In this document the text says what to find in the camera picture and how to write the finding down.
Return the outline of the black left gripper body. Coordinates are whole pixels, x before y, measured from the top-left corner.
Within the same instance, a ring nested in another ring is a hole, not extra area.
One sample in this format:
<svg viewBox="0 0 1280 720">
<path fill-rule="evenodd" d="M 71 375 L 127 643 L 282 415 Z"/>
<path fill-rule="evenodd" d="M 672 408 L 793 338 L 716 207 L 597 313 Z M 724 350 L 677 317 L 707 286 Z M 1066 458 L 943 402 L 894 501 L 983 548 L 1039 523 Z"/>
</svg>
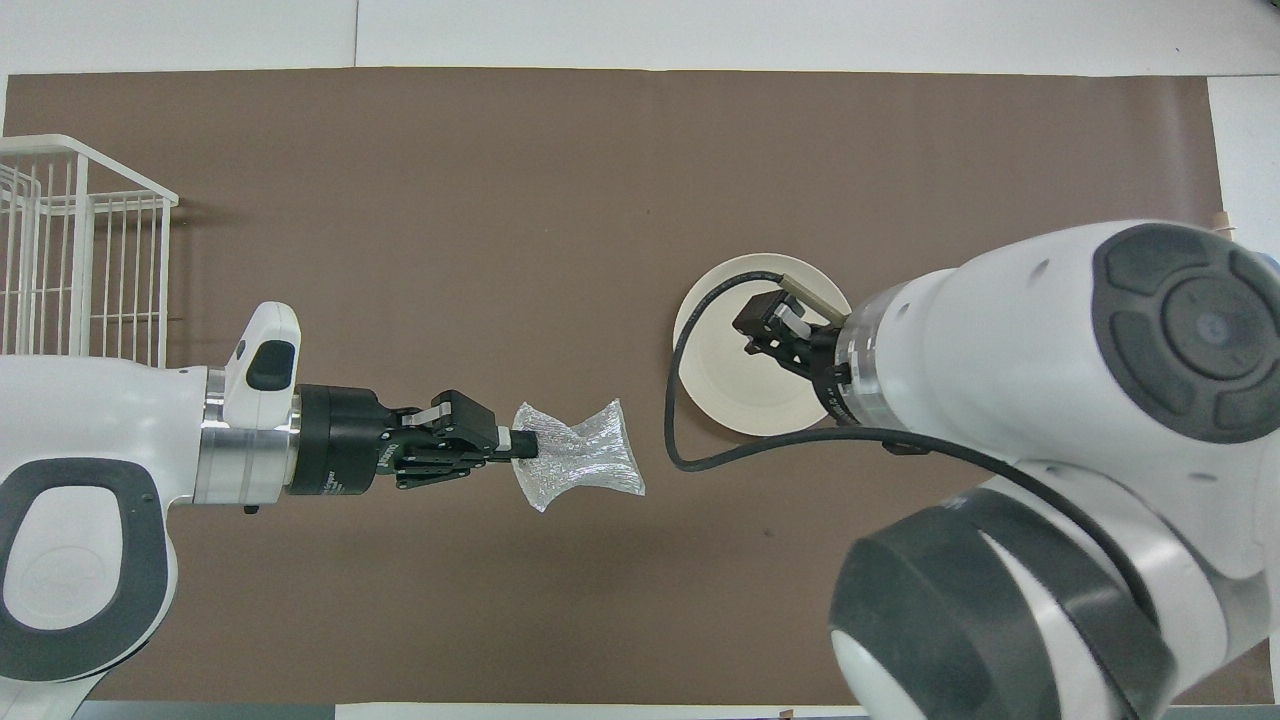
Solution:
<svg viewBox="0 0 1280 720">
<path fill-rule="evenodd" d="M 393 413 L 364 388 L 298 386 L 300 433 L 289 495 L 362 495 Z"/>
</svg>

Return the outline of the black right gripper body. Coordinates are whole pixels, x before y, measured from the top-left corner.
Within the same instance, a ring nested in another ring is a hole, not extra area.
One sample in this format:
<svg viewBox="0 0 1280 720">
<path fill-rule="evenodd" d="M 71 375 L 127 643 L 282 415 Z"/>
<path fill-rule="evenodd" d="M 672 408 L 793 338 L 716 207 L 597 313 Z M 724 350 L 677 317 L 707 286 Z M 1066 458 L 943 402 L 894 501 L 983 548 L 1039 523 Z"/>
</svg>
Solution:
<svg viewBox="0 0 1280 720">
<path fill-rule="evenodd" d="M 806 327 L 810 329 L 808 338 L 792 337 L 787 341 L 788 351 L 799 364 L 800 374 L 810 380 L 822 409 L 836 421 L 850 421 L 851 411 L 841 391 L 841 386 L 849 382 L 850 369 L 847 363 L 836 360 L 841 329 L 836 325 Z"/>
</svg>

